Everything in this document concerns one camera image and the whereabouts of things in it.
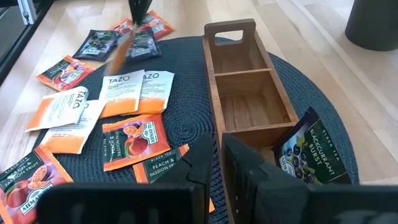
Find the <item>tea bag packet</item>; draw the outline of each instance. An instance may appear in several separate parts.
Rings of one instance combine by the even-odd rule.
[[[94,71],[95,68],[91,65],[67,55],[36,78],[55,90],[64,91],[74,88]]]
[[[26,132],[77,123],[87,96],[88,90],[83,86],[45,96]]]
[[[159,40],[159,38],[173,32],[174,27],[172,27],[167,21],[158,16],[155,11],[151,10],[147,13],[144,19],[144,25],[139,28],[138,31],[145,29],[146,27],[152,28],[152,31],[155,34],[155,39]]]
[[[38,146],[0,174],[0,215],[6,224],[33,223],[40,196],[58,184],[73,182],[44,146]]]
[[[99,100],[107,101],[107,104],[100,118],[137,111],[144,74],[143,70],[139,70],[124,75],[105,76]]]
[[[104,171],[122,168],[170,150],[161,114],[103,124]]]
[[[118,32],[115,30],[90,30],[88,37],[73,58],[105,61],[117,40]]]
[[[308,184],[350,184],[331,137],[313,108],[272,148],[277,165]]]
[[[154,33],[150,27],[141,29],[136,33],[133,44],[126,53],[128,62],[136,62],[161,55]]]
[[[88,136],[93,130],[105,101],[89,100],[77,124],[50,128],[41,144],[52,153],[80,154]]]
[[[130,34],[134,30],[134,25],[131,19],[123,19],[109,28],[109,30],[115,30],[119,35]]]
[[[151,184],[171,169],[189,150],[188,144],[172,149],[132,166],[137,183]],[[210,199],[209,213],[214,211]]]
[[[166,71],[146,71],[142,82],[138,110],[130,114],[162,113],[169,101],[174,73]]]

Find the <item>wooden table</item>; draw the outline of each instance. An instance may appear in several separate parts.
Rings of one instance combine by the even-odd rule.
[[[351,6],[352,0],[158,0],[150,9],[176,29],[163,39],[203,35],[206,23],[252,17],[266,49],[306,74],[334,104],[353,143],[361,181],[398,183],[398,101],[396,84],[389,85],[398,54],[357,49],[344,39],[339,27]],[[25,127],[42,97],[55,92],[35,76],[73,55],[90,29],[107,29],[129,14],[126,0],[54,2],[0,87],[1,171],[30,152],[38,132],[24,133]],[[377,80],[372,71],[381,66],[383,80]]]

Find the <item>wooden box compartment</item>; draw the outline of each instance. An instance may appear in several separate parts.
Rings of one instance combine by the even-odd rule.
[[[216,42],[217,33],[236,30],[243,31],[241,40]],[[299,119],[256,32],[256,23],[243,19],[207,24],[203,50],[223,180],[223,133],[231,133],[275,163],[270,149]],[[233,223],[225,182],[224,192]]]

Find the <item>black woven placemat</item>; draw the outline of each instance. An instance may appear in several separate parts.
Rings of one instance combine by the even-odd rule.
[[[184,37],[159,42],[162,56],[124,66],[120,73],[140,69],[166,70],[173,72],[174,82],[167,109],[163,113],[164,126],[171,147],[193,144],[203,133],[210,133],[214,139],[213,117],[211,114],[206,82],[205,64],[201,37]],[[301,118],[309,106],[320,115],[330,133],[351,179],[358,184],[358,168],[347,132],[333,105],[324,94],[300,71],[275,55],[271,55],[293,106]],[[102,86],[104,67],[97,69],[82,81],[89,89],[89,100],[98,99]],[[131,166],[111,172],[103,172],[101,125],[114,123],[126,116],[101,119],[97,122],[82,154],[56,154],[55,157],[75,182],[134,182]],[[35,146],[47,131],[42,131]],[[210,214],[210,223],[227,223],[220,165],[214,150],[211,178],[211,199],[216,210]]]

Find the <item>wooden box handle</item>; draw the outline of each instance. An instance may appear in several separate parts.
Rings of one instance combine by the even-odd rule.
[[[237,31],[241,30],[242,39],[232,42],[222,42],[216,44],[216,34],[221,32]],[[208,39],[210,48],[214,48],[220,45],[231,45],[231,44],[249,44],[251,39],[254,37],[256,31],[256,22],[254,19],[240,19],[236,21],[225,21],[225,22],[214,22],[205,25],[205,38]]]

